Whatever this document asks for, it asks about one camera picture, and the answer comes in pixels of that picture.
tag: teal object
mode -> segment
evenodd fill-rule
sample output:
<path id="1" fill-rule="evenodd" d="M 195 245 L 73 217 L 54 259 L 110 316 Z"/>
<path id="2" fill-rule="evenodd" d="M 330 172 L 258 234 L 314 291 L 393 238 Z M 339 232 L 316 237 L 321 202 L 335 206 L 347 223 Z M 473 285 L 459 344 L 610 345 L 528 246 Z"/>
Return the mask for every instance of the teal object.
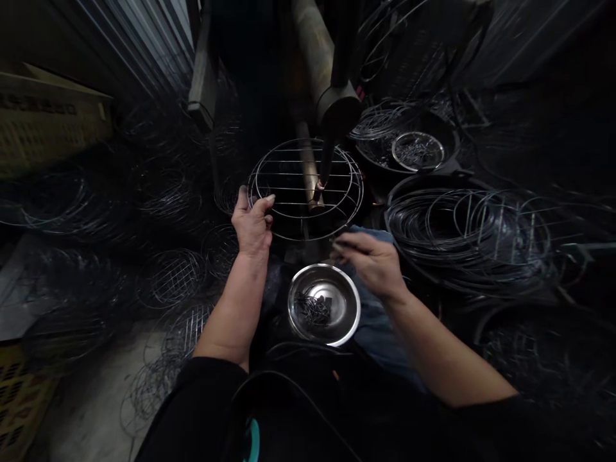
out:
<path id="1" fill-rule="evenodd" d="M 248 461 L 244 459 L 244 462 L 257 462 L 259 460 L 259 450 L 261 449 L 261 434 L 259 432 L 259 424 L 255 419 L 250 422 L 248 432 L 250 432 L 250 455 L 248 456 Z"/>

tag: right hand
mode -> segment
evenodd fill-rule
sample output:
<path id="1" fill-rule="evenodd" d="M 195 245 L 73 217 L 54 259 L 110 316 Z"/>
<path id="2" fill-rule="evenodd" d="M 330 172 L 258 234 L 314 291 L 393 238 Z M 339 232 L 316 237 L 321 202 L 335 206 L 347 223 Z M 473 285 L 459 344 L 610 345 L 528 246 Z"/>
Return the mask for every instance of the right hand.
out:
<path id="1" fill-rule="evenodd" d="M 407 293 L 398 252 L 392 244 L 366 233 L 344 233 L 334 241 L 332 257 L 351 262 L 366 287 L 381 299 L 396 299 Z"/>

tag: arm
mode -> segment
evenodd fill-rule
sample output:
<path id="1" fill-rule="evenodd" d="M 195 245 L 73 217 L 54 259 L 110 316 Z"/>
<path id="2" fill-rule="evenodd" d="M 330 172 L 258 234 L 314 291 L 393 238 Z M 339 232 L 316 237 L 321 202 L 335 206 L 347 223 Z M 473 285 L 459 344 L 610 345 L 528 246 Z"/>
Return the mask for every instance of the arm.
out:
<path id="1" fill-rule="evenodd" d="M 463 407 L 518 394 L 407 290 L 393 245 L 368 234 L 346 233 L 334 249 L 333 256 L 350 261 L 368 289 L 383 301 L 417 372 L 441 401 Z"/>
<path id="2" fill-rule="evenodd" d="M 246 187 L 240 188 L 231 219 L 239 253 L 193 357 L 224 359 L 248 371 L 250 343 L 259 322 L 270 254 L 272 217 L 265 213 L 273 204 L 274 195 L 258 200 L 249 210 Z"/>

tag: left hand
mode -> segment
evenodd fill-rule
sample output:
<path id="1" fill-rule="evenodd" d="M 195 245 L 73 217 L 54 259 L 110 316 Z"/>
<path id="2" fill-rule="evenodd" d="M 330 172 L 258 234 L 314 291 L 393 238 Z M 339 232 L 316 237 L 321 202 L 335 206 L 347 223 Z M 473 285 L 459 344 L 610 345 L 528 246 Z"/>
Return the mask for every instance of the left hand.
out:
<path id="1" fill-rule="evenodd" d="M 266 215 L 268 210 L 274 205 L 276 196 L 272 194 L 263 199 L 259 199 L 253 204 L 252 209 L 248 207 L 248 189 L 246 186 L 239 188 L 237 203 L 231 223 L 237 233 L 239 253 L 251 258 L 268 258 L 271 245 L 271 224 L 273 217 Z"/>

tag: metal ring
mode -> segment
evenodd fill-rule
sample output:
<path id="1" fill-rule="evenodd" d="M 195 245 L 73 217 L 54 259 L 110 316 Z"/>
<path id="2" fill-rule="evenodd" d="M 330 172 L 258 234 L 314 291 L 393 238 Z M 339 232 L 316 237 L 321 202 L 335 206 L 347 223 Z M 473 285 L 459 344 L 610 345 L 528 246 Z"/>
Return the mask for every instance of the metal ring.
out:
<path id="1" fill-rule="evenodd" d="M 401 159 L 398 158 L 398 155 L 396 154 L 396 148 L 398 146 L 398 144 L 400 143 L 400 141 L 404 141 L 407 138 L 416 138 L 416 139 L 421 139 L 421 138 L 428 138 L 429 142 L 434 142 L 436 143 L 436 145 L 438 146 L 438 152 L 440 153 L 439 159 L 438 159 L 438 163 L 435 166 L 427 166 L 427 167 L 422 167 L 421 169 L 417 169 L 414 167 L 410 167 L 408 165 L 406 165 Z M 436 138 L 434 138 L 432 135 L 429 135 L 428 133 L 423 133 L 423 132 L 405 132 L 400 134 L 392 143 L 391 143 L 391 155 L 393 156 L 393 158 L 396 160 L 396 162 L 398 162 L 400 164 L 400 166 L 404 167 L 405 169 L 412 171 L 413 173 L 417 173 L 420 170 L 425 171 L 427 169 L 430 170 L 437 170 L 442 164 L 443 161 L 445 160 L 445 148 L 443 147 L 443 144 Z"/>

